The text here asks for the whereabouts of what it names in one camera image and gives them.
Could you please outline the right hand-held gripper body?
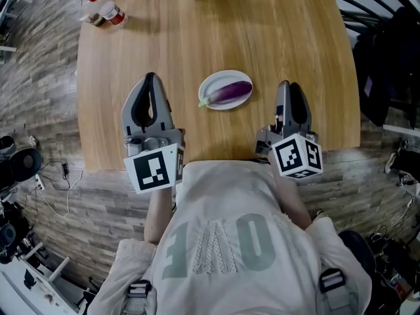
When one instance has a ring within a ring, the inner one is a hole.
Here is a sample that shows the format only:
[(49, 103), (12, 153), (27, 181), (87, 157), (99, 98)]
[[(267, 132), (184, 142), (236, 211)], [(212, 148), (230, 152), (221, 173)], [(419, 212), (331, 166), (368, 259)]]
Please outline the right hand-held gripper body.
[(305, 179), (323, 173), (322, 149), (317, 135), (293, 133), (287, 138), (265, 127), (257, 131), (255, 153), (273, 152), (275, 164), (282, 177)]

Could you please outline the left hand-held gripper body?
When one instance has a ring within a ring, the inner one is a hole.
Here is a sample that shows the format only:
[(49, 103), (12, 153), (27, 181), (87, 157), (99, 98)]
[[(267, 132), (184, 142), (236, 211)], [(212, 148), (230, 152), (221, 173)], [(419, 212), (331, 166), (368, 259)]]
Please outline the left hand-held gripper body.
[(171, 188), (182, 181), (184, 131), (171, 129), (161, 136), (132, 136), (123, 160), (137, 194)]

